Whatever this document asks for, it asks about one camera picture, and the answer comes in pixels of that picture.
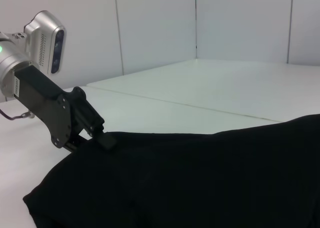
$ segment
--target table surface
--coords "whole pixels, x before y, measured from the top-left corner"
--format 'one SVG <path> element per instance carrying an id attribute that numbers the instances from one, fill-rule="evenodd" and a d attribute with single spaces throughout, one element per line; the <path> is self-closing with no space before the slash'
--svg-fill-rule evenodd
<path id="1" fill-rule="evenodd" d="M 317 66 L 196 59 L 87 86 L 278 122 L 320 112 Z"/>
<path id="2" fill-rule="evenodd" d="M 258 118 L 82 88 L 88 101 L 105 119 L 105 132 L 213 134 L 275 124 Z M 16 100 L 1 103 L 0 109 L 10 116 L 26 111 Z M 35 228 L 22 198 L 69 152 L 51 144 L 48 129 L 37 118 L 9 121 L 0 117 L 0 120 L 0 227 Z"/>

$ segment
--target camera vent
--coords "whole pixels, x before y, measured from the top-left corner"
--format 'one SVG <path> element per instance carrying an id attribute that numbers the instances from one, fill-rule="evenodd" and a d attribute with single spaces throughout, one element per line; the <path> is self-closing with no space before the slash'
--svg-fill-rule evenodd
<path id="1" fill-rule="evenodd" d="M 40 52 L 39 52 L 39 66 L 44 66 L 46 52 L 46 36 L 41 34 L 40 39 Z"/>

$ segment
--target black fabric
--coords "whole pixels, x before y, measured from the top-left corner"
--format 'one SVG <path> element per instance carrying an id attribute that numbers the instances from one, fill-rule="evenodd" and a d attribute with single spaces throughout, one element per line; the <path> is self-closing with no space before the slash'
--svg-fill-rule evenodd
<path id="1" fill-rule="evenodd" d="M 213 135 L 111 133 L 24 198 L 38 228 L 320 228 L 320 115 Z"/>

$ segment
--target cable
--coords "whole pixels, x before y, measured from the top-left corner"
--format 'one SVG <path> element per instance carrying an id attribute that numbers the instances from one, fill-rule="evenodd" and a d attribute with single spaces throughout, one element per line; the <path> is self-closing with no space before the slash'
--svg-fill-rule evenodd
<path id="1" fill-rule="evenodd" d="M 3 115 L 5 118 L 7 118 L 10 121 L 14 121 L 16 119 L 24 119 L 24 118 L 28 118 L 28 117 L 32 116 L 32 113 L 30 111 L 28 111 L 26 113 L 23 113 L 22 115 L 10 117 L 6 113 L 4 113 L 1 109 L 0 109 L 0 114 Z"/>

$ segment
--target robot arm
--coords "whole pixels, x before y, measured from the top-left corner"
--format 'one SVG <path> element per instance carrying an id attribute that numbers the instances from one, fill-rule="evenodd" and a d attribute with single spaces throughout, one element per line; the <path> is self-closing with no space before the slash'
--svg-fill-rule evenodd
<path id="1" fill-rule="evenodd" d="M 79 135 L 84 129 L 109 150 L 116 141 L 103 133 L 105 121 L 85 92 L 79 87 L 65 92 L 47 77 L 60 70 L 65 34 L 66 29 L 48 11 L 38 13 L 13 38 L 0 33 L 1 92 L 35 114 L 49 129 L 57 148 L 74 151 L 87 141 Z"/>

